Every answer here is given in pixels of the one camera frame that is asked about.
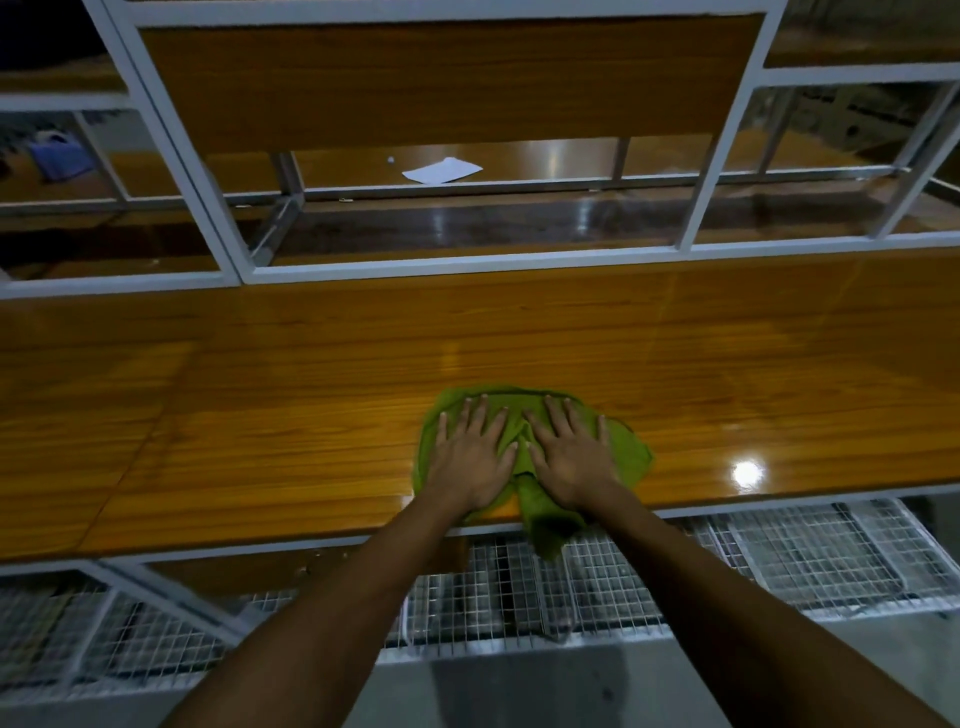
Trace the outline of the person's right hand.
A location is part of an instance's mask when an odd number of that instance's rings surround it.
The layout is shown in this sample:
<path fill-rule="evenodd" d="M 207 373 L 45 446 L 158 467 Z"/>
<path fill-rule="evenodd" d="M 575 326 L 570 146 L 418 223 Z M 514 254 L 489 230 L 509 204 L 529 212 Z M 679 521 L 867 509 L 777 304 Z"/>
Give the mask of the person's right hand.
<path fill-rule="evenodd" d="M 566 412 L 566 437 L 557 438 L 549 418 L 547 424 L 526 410 L 524 417 L 542 451 L 537 479 L 550 497 L 564 509 L 584 516 L 600 513 L 614 496 L 622 494 L 623 485 L 612 450 L 604 452 L 597 441 L 596 418 L 590 429 L 581 418 L 572 400 L 561 403 Z"/>

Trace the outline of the person's left hand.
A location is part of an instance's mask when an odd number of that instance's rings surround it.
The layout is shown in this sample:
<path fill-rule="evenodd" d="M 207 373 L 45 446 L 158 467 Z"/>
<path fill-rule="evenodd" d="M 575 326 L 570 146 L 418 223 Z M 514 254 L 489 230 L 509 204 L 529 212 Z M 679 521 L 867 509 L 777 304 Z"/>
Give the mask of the person's left hand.
<path fill-rule="evenodd" d="M 496 411 L 491 416 L 488 401 L 486 432 L 474 435 L 474 410 L 481 394 L 463 400 L 459 409 L 450 414 L 455 418 L 456 435 L 444 449 L 438 449 L 438 418 L 436 431 L 430 438 L 431 445 L 426 459 L 426 469 L 421 477 L 421 486 L 416 493 L 418 500 L 440 504 L 455 518 L 462 518 L 482 511 L 493 504 L 505 489 L 511 476 L 501 475 L 501 456 L 514 441 L 502 444 L 506 431 L 509 410 Z"/>

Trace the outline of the person's left forearm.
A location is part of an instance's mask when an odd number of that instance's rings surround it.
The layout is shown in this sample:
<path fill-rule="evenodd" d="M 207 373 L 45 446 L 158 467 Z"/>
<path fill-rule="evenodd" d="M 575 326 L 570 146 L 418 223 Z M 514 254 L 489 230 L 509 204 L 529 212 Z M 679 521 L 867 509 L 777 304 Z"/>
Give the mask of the person's left forearm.
<path fill-rule="evenodd" d="M 255 628 L 160 728 L 338 728 L 421 570 L 473 510 L 454 480 L 426 487 L 327 577 Z"/>

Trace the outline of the person's right forearm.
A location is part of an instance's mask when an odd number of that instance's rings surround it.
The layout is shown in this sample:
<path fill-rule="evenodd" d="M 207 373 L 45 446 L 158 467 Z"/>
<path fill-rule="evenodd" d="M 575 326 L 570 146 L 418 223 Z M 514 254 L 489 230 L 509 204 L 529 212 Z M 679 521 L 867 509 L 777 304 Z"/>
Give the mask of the person's right forearm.
<path fill-rule="evenodd" d="M 615 542 L 733 728 L 953 728 L 857 650 L 612 481 L 570 504 Z"/>

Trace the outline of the white paper sheet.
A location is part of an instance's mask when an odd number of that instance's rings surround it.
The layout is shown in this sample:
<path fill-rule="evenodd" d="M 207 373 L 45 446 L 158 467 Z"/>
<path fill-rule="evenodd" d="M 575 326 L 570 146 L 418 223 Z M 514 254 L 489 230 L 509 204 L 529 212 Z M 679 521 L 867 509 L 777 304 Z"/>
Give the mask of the white paper sheet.
<path fill-rule="evenodd" d="M 483 170 L 484 168 L 478 164 L 447 156 L 441 161 L 402 171 L 401 175 L 406 180 L 422 186 L 438 187 L 468 178 Z"/>

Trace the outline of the wooden back panel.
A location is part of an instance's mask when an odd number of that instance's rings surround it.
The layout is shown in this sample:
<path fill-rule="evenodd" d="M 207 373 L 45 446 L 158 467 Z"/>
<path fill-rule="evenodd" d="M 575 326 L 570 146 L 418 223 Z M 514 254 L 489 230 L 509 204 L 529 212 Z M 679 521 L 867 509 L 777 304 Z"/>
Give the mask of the wooden back panel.
<path fill-rule="evenodd" d="M 202 155 L 716 135 L 760 14 L 150 29 Z"/>

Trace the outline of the blue bag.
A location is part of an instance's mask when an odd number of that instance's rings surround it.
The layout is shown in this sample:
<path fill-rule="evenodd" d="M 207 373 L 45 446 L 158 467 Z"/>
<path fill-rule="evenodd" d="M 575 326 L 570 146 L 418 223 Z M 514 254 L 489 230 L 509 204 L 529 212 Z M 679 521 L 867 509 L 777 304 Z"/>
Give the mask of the blue bag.
<path fill-rule="evenodd" d="M 84 145 L 66 131 L 39 131 L 26 148 L 45 184 L 64 183 L 95 169 Z"/>

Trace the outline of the white metal desk frame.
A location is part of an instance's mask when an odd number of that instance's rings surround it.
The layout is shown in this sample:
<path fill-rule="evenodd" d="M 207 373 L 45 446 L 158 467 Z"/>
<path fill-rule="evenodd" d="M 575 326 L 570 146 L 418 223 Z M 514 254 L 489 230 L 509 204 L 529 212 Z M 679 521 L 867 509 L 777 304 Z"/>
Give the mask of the white metal desk frame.
<path fill-rule="evenodd" d="M 199 153 L 141 36 L 749 15 L 716 134 L 300 151 Z M 960 0 L 0 0 L 0 300 L 956 247 L 958 143 Z"/>

